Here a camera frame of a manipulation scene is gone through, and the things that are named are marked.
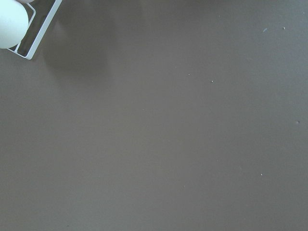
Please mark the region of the pale green cup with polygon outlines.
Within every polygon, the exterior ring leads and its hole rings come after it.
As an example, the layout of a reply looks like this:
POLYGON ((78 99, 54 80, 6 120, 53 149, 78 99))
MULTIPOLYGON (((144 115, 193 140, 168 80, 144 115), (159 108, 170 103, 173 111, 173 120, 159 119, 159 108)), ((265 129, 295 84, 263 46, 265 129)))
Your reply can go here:
POLYGON ((0 48, 16 46, 26 35, 28 14, 16 0, 0 1, 0 48))

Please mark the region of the white cup rack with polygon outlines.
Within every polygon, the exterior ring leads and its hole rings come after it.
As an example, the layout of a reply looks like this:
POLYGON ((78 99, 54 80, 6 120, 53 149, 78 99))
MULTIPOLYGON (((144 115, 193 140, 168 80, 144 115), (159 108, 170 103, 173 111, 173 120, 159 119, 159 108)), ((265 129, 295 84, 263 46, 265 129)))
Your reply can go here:
POLYGON ((62 0, 35 0, 23 3, 28 15, 28 29, 24 38, 9 51, 31 60, 37 51, 49 25, 56 15, 62 0))

